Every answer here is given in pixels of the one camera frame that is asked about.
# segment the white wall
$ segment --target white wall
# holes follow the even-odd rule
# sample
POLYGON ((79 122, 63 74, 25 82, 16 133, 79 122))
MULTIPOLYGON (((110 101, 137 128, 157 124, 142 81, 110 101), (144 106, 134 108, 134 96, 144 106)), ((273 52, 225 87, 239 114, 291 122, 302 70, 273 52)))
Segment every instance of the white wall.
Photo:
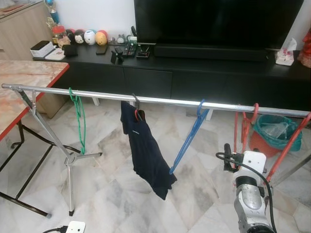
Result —
MULTIPOLYGON (((66 28, 105 30, 109 37, 129 34, 135 25, 134 0, 55 0, 59 19, 66 28)), ((311 26, 311 0, 305 0, 287 36, 300 50, 302 39, 311 26)))

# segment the blue hanger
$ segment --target blue hanger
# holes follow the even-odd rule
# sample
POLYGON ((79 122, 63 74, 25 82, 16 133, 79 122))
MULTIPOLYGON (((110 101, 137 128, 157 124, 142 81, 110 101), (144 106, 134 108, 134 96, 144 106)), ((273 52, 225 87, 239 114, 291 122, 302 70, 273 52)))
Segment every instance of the blue hanger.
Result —
POLYGON ((183 144, 182 148, 180 149, 175 161, 174 161, 174 165, 173 167, 171 167, 170 169, 170 174, 173 174, 174 170, 176 169, 177 165, 179 164, 180 160, 182 159, 182 157, 184 156, 184 154, 186 153, 186 150, 188 149, 190 143, 192 142, 194 136, 196 135, 196 133, 198 132, 200 126, 202 125, 204 119, 206 118, 208 112, 209 112, 209 109, 206 109, 203 113, 200 113, 201 112, 201 108, 202 108, 202 105, 203 103, 205 102, 205 100, 203 99, 198 107, 198 110, 196 112, 198 118, 197 120, 195 121, 185 143, 183 144))

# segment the tv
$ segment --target tv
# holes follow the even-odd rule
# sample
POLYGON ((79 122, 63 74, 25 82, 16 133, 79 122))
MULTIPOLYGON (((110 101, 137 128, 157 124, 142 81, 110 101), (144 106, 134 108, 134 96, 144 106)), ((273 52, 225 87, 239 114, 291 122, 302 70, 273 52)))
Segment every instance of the tv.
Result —
POLYGON ((281 48, 303 0, 134 0, 139 43, 281 48))

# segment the black metal frame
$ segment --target black metal frame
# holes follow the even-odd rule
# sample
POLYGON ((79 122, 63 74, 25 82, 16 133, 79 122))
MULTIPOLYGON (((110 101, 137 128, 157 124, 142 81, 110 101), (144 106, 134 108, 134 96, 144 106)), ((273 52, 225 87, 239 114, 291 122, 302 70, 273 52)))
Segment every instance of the black metal frame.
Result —
MULTIPOLYGON (((40 159, 40 161, 38 162, 38 164, 35 166, 34 170, 31 172, 31 174, 29 175, 29 177, 27 178, 26 182, 24 183, 24 185, 22 186, 22 188, 19 190, 19 192, 17 193, 16 197, 11 197, 5 193, 0 192, 0 197, 9 200, 17 205, 20 205, 28 210, 34 211, 37 214, 46 216, 46 217, 50 217, 51 215, 40 210, 37 209, 29 204, 26 204, 22 201, 19 201, 19 197, 22 195, 22 193, 24 192, 24 190, 26 189, 27 185, 30 183, 31 179, 34 177, 35 173, 38 171, 38 169, 40 168, 40 166, 42 165, 42 163, 44 162, 44 160, 46 159, 46 157, 48 156, 49 152, 51 151, 51 149, 53 148, 53 146, 56 146, 56 144, 44 137, 42 137, 41 135, 37 134, 36 132, 34 132, 33 130, 29 129, 28 127, 26 127, 25 125, 23 125, 21 123, 21 120, 17 123, 18 125, 18 130, 19 130, 19 135, 20 135, 20 142, 15 142, 11 145, 11 148, 14 149, 14 151, 7 157, 7 159, 4 161, 4 163, 0 166, 0 172, 5 168, 5 166, 9 163, 9 161, 13 158, 13 156, 16 154, 16 152, 18 151, 18 149, 21 147, 21 145, 25 142, 25 137, 24 137, 24 130, 27 131, 28 133, 32 134, 33 136, 39 138, 41 141, 49 144, 50 146, 48 147, 48 149, 45 151, 44 155, 42 156, 42 158, 40 159)), ((72 150, 76 153, 80 153, 79 150, 77 150, 76 148, 70 147, 70 146, 65 146, 64 147, 66 149, 72 150)))

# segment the trash bin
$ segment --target trash bin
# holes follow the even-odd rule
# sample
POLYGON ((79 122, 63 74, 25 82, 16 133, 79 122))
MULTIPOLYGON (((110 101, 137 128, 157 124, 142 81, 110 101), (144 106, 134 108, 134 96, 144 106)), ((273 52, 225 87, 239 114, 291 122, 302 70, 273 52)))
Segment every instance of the trash bin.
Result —
MULTIPOLYGON (((285 148, 297 128, 298 124, 287 117, 261 115, 254 125, 249 147, 252 150, 257 148, 267 157, 272 157, 285 148)), ((302 132, 292 144, 290 151, 300 150, 301 138, 302 132)))

